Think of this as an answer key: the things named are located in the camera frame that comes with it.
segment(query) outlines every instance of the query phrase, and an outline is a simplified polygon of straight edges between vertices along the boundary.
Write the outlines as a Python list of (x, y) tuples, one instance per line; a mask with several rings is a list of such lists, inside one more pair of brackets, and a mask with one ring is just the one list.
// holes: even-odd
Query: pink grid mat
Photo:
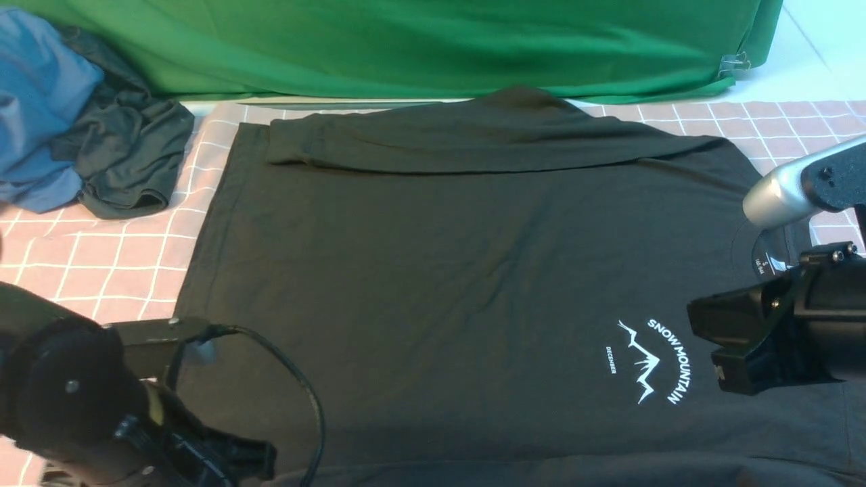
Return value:
[[(583, 109), (597, 116), (642, 121), (671, 133), (728, 137), (761, 173), (866, 133), (866, 101)], [(217, 106), (197, 121), (171, 207), (158, 215), (101, 221), (80, 205), (43, 215), (11, 207), (0, 209), (0, 280), (23, 286), (102, 323), (170, 316), (238, 122), (268, 123), (310, 113)], [(812, 220), (812, 240), (854, 240), (863, 252), (855, 222), (851, 211), (818, 215)], [(0, 487), (36, 484), (42, 466), (40, 459), (0, 440)]]

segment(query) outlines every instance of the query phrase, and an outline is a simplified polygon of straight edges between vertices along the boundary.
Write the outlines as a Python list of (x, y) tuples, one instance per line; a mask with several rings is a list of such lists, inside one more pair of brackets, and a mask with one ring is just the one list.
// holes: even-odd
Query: black cloth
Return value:
[[(862, 387), (722, 393), (690, 333), (690, 300), (759, 281), (756, 248), (810, 246), (746, 221), (758, 180), (727, 140), (528, 88), (241, 124), (177, 313), (307, 374), (316, 484), (862, 485)], [(305, 394), (256, 345), (217, 348), (181, 398), (274, 441), (295, 485)]]
[(63, 42), (105, 72), (51, 156), (73, 160), (84, 181), (79, 200), (99, 218), (133, 218), (165, 209), (178, 181), (195, 117), (150, 88), (98, 37), (59, 26)]

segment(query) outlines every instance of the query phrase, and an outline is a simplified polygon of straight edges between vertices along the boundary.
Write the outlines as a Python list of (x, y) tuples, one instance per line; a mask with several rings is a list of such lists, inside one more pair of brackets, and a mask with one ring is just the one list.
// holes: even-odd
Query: white grid line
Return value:
[[(202, 189), (203, 190), (210, 190), (210, 191), (214, 191), (214, 192), (217, 190), (216, 188), (202, 188)], [(206, 210), (199, 210), (198, 208), (185, 208), (185, 210), (189, 211), (190, 213), (201, 213), (203, 215), (207, 214)]]
[(76, 235), (75, 240), (72, 242), (72, 249), (69, 251), (69, 259), (66, 262), (66, 268), (63, 270), (60, 283), (57, 285), (57, 293), (54, 296), (55, 299), (60, 297), (61, 292), (63, 291), (63, 286), (66, 284), (66, 278), (69, 276), (69, 269), (72, 267), (73, 259), (75, 259), (75, 251), (78, 250), (78, 242), (80, 239), (81, 237)]
[(676, 105), (671, 105), (670, 107), (674, 109), (674, 115), (676, 115), (676, 123), (680, 124), (680, 130), (682, 130), (682, 134), (686, 135), (686, 126), (682, 123), (682, 117), (680, 116), (680, 113), (676, 111)]
[(221, 123), (221, 124), (225, 124), (225, 125), (231, 125), (231, 126), (233, 126), (233, 127), (237, 127), (237, 126), (238, 126), (238, 123), (237, 123), (237, 122), (233, 122), (233, 121), (229, 121), (229, 120), (219, 120), (219, 119), (216, 119), (216, 120), (209, 120), (208, 123), (206, 123), (205, 125), (208, 126), (208, 125), (210, 125), (210, 124), (214, 124), (214, 123)]
[(42, 235), (43, 237), (47, 237), (48, 235), (51, 235), (51, 232), (54, 231), (55, 228), (57, 228), (57, 224), (59, 224), (61, 218), (63, 218), (63, 212), (64, 212), (64, 211), (66, 211), (66, 207), (61, 208), (60, 211), (57, 212), (57, 216), (55, 217), (55, 221), (54, 221), (54, 222), (51, 224), (51, 226), (50, 226), (50, 227), (45, 231), (45, 234)]
[[(201, 152), (201, 150), (202, 150), (201, 144), (196, 144), (196, 153), (192, 155), (192, 160), (198, 160), (198, 154)], [(179, 192), (179, 191), (175, 190), (176, 194), (179, 193), (179, 194), (184, 195), (184, 199), (182, 199), (180, 201), (181, 205), (186, 201), (186, 196), (188, 196), (192, 193), (192, 180), (193, 180), (193, 176), (195, 174), (196, 174), (196, 168), (195, 168), (195, 164), (193, 164), (192, 167), (190, 167), (190, 180), (188, 180), (186, 182), (186, 192)]]
[(849, 225), (851, 225), (851, 226), (853, 226), (853, 227), (856, 227), (856, 226), (857, 226), (857, 224), (854, 223), (854, 220), (851, 219), (851, 215), (850, 215), (850, 211), (849, 211), (849, 210), (845, 210), (845, 211), (843, 211), (842, 214), (845, 216), (845, 219), (848, 220), (848, 224), (849, 224)]
[[(780, 111), (780, 112), (782, 112), (782, 113), (785, 112), (784, 110), (782, 110), (782, 106), (779, 105), (778, 102), (776, 102), (776, 107), (779, 107), (779, 111)], [(797, 134), (797, 131), (794, 129), (794, 125), (792, 125), (792, 124), (791, 124), (791, 121), (788, 120), (788, 119), (785, 119), (785, 122), (788, 123), (788, 128), (791, 129), (791, 133), (794, 134), (794, 138), (797, 139), (797, 142), (799, 142), (800, 147), (803, 148), (803, 155), (808, 154), (808, 153), (809, 153), (809, 149), (806, 148), (806, 144), (803, 143), (803, 139), (801, 139), (801, 138), (800, 138), (800, 135)]]
[[(794, 139), (797, 139), (802, 144), (803, 139), (827, 139), (829, 137), (836, 137), (836, 139), (838, 140), (839, 137), (856, 137), (857, 135), (860, 135), (860, 134), (859, 133), (845, 133), (845, 134), (838, 135), (838, 136), (833, 135), (833, 134), (829, 134), (829, 133), (827, 135), (770, 135), (770, 136), (761, 136), (760, 138), (763, 140), (775, 140), (775, 139), (794, 140)], [(729, 140), (747, 140), (747, 139), (754, 139), (754, 137), (728, 137), (728, 139)]]
[(21, 218), (22, 213), (23, 213), (23, 211), (21, 209), (19, 209), (15, 212), (15, 217), (12, 218), (12, 221), (10, 222), (9, 227), (5, 231), (3, 231), (3, 238), (8, 237), (9, 234), (12, 233), (12, 227), (14, 227), (15, 223), (18, 222), (18, 219)]
[[(818, 109), (817, 107), (815, 107), (815, 103), (813, 103), (813, 102), (810, 101), (809, 104), (812, 105), (812, 107), (814, 107), (816, 110)], [(830, 124), (827, 123), (827, 120), (826, 120), (826, 119), (822, 118), (821, 121), (824, 123), (824, 126), (827, 127), (827, 130), (830, 131), (830, 136), (833, 137), (833, 138), (835, 138), (835, 139), (836, 139), (836, 142), (839, 143), (840, 140), (839, 140), (839, 138), (836, 136), (836, 133), (833, 132), (833, 127), (830, 127)]]
[[(126, 234), (126, 227), (129, 226), (129, 222), (123, 224), (123, 228), (120, 230), (120, 242), (117, 244), (117, 251), (114, 252), (114, 262), (113, 266), (117, 265), (117, 262), (120, 260), (120, 253), (123, 251), (123, 239)], [(96, 296), (96, 304), (94, 305), (94, 313), (93, 317), (95, 318), (100, 311), (100, 306), (102, 305), (102, 298), (106, 293), (106, 288), (108, 287), (108, 283), (111, 282), (111, 278), (114, 275), (114, 269), (108, 270), (108, 276), (106, 276), (106, 280), (102, 282), (102, 287), (100, 288), (100, 293)]]
[(195, 166), (195, 167), (193, 167), (193, 169), (198, 169), (199, 171), (202, 171), (202, 172), (222, 171), (223, 170), (222, 167), (201, 167), (201, 166)]
[[(172, 213), (168, 219), (168, 230), (171, 230), (171, 224), (174, 223), (174, 217), (177, 213)], [(165, 255), (165, 245), (168, 243), (168, 234), (166, 233), (163, 236), (162, 245), (159, 246), (159, 255), (157, 257), (157, 265), (159, 266), (162, 263), (163, 256)], [(151, 299), (153, 298), (153, 294), (156, 293), (157, 289), (157, 279), (159, 277), (158, 270), (153, 271), (153, 277), (151, 277), (151, 287), (147, 291), (147, 299), (145, 300), (145, 305), (141, 307), (139, 311), (139, 317), (137, 319), (141, 319), (145, 315), (145, 311), (147, 310), (147, 305), (150, 304)]]
[[(33, 249), (33, 242), (35, 242), (35, 241), (36, 241), (35, 239), (31, 239), (29, 242), (27, 242), (27, 248), (24, 250), (24, 259), (23, 259), (24, 262), (27, 262), (27, 259), (30, 257), (30, 250)], [(24, 268), (21, 268), (18, 270), (18, 272), (15, 276), (15, 282), (13, 282), (13, 284), (18, 285), (18, 283), (21, 282), (21, 277), (23, 275), (24, 275)]]
[[(713, 106), (718, 105), (718, 103), (706, 103), (705, 105)], [(752, 117), (752, 115), (748, 115), (748, 118), (751, 120), (808, 120), (808, 119), (839, 119), (843, 117), (848, 117), (849, 114), (841, 114), (841, 115), (808, 115), (801, 117)], [(703, 119), (703, 118), (678, 118), (678, 119), (645, 119), (648, 122), (677, 122), (677, 121), (728, 121), (728, 120), (744, 120), (742, 117), (713, 117), (712, 119)]]
[(186, 267), (170, 267), (167, 265), (66, 265), (62, 263), (6, 263), (0, 269), (70, 269), (70, 270), (187, 270)]
[(866, 115), (860, 115), (860, 114), (858, 114), (857, 111), (854, 109), (854, 107), (851, 106), (851, 102), (850, 102), (850, 101), (847, 101), (847, 100), (846, 100), (846, 101), (845, 101), (845, 106), (848, 107), (848, 110), (851, 111), (851, 114), (852, 114), (852, 115), (854, 115), (854, 116), (857, 117), (858, 119), (863, 120), (864, 122), (866, 122)]
[[(55, 300), (55, 302), (73, 302), (73, 301), (93, 301), (93, 297), (91, 296), (66, 296)], [(141, 302), (171, 302), (174, 303), (177, 299), (150, 299), (132, 295), (103, 295), (100, 296), (101, 301), (111, 301), (111, 300), (128, 300), (128, 301), (141, 301)]]
[(217, 189), (216, 189), (215, 187), (211, 187), (211, 186), (202, 186), (202, 187), (198, 188), (197, 190), (194, 190), (194, 191), (191, 191), (191, 192), (174, 192), (174, 194), (179, 194), (179, 195), (182, 195), (182, 196), (188, 197), (188, 196), (190, 196), (191, 194), (196, 194), (197, 192), (202, 192), (202, 191), (212, 191), (212, 192), (214, 192), (214, 191), (216, 191), (216, 190), (217, 190)]
[(216, 142), (199, 142), (199, 144), (201, 144), (202, 146), (214, 146), (214, 147), (219, 147), (221, 149), (227, 149), (227, 150), (231, 148), (231, 146), (221, 146), (221, 145), (217, 144)]
[[(713, 109), (709, 106), (709, 103), (705, 103), (704, 105), (706, 105), (707, 110), (709, 110), (709, 112), (712, 114), (712, 113), (713, 113)], [(719, 129), (719, 134), (720, 134), (722, 137), (724, 137), (724, 136), (725, 136), (725, 131), (721, 129), (721, 123), (719, 123), (719, 119), (713, 117), (713, 121), (715, 121), (715, 127)]]
[(138, 238), (138, 237), (174, 237), (174, 238), (186, 238), (195, 240), (195, 237), (190, 237), (189, 235), (179, 235), (177, 233), (98, 233), (98, 232), (75, 232), (78, 237), (114, 237), (114, 238)]
[[(51, 228), (48, 229), (48, 231), (53, 230), (55, 225), (59, 224), (61, 221), (64, 224), (95, 224), (95, 223), (99, 223), (99, 220), (61, 220), (60, 215), (58, 215), (57, 218), (55, 218), (55, 222), (52, 224)], [(44, 223), (47, 223), (47, 222), (45, 220), (20, 220), (20, 219), (19, 220), (0, 220), (0, 224), (44, 224)]]
[(770, 156), (772, 164), (774, 166), (778, 166), (779, 163), (776, 162), (776, 158), (772, 155), (772, 152), (770, 152), (770, 147), (766, 144), (764, 138), (760, 136), (760, 130), (758, 130), (758, 126), (755, 124), (755, 120), (754, 118), (752, 118), (752, 114), (749, 112), (749, 109), (748, 107), (746, 107), (745, 103), (743, 103), (743, 111), (746, 112), (746, 116), (749, 117), (749, 122), (752, 123), (752, 127), (755, 129), (755, 133), (758, 134), (758, 139), (760, 140), (761, 145), (764, 146), (764, 150), (766, 150), (767, 155)]
[(18, 476), (18, 483), (20, 485), (24, 485), (24, 478), (27, 477), (27, 469), (30, 468), (30, 464), (33, 463), (33, 453), (27, 453), (27, 459), (24, 460), (24, 467), (21, 469), (21, 475)]

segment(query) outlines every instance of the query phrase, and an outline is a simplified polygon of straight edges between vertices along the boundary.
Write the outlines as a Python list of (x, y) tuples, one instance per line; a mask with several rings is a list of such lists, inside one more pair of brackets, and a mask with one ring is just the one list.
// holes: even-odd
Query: green backdrop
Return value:
[(161, 94), (595, 101), (718, 94), (766, 59), (782, 0), (13, 0), (92, 30)]

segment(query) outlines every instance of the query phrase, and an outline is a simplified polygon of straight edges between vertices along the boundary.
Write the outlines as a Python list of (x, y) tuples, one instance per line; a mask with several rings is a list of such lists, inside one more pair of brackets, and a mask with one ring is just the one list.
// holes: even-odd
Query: black cable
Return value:
[(238, 327), (233, 325), (216, 325), (214, 328), (216, 333), (214, 336), (227, 335), (227, 334), (244, 334), (248, 336), (250, 339), (261, 345), (263, 348), (268, 350), (271, 355), (273, 355), (280, 363), (288, 369), (289, 372), (292, 373), (294, 378), (301, 384), (304, 391), (307, 392), (307, 396), (310, 399), (310, 404), (313, 405), (313, 414), (316, 418), (316, 426), (319, 429), (319, 447), (316, 448), (316, 451), (313, 453), (313, 458), (310, 460), (309, 465), (307, 466), (307, 472), (304, 474), (304, 477), (301, 479), (301, 487), (309, 487), (309, 485), (313, 482), (313, 477), (316, 475), (316, 471), (319, 469), (319, 463), (322, 459), (322, 452), (325, 450), (325, 414), (322, 412), (322, 405), (319, 402), (319, 396), (316, 395), (316, 392), (313, 390), (313, 384), (310, 384), (310, 381), (307, 380), (307, 377), (303, 372), (273, 343), (268, 341), (264, 336), (256, 333), (256, 331), (251, 330), (245, 327)]

